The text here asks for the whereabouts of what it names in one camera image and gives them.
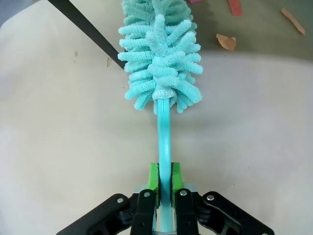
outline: screw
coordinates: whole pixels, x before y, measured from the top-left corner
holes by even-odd
[[[181,196],[186,196],[186,195],[187,195],[187,191],[186,191],[186,190],[180,191],[180,195],[181,195]]]
[[[213,200],[214,200],[214,196],[213,196],[213,195],[208,195],[208,196],[206,197],[206,199],[207,199],[208,201],[213,201]]]

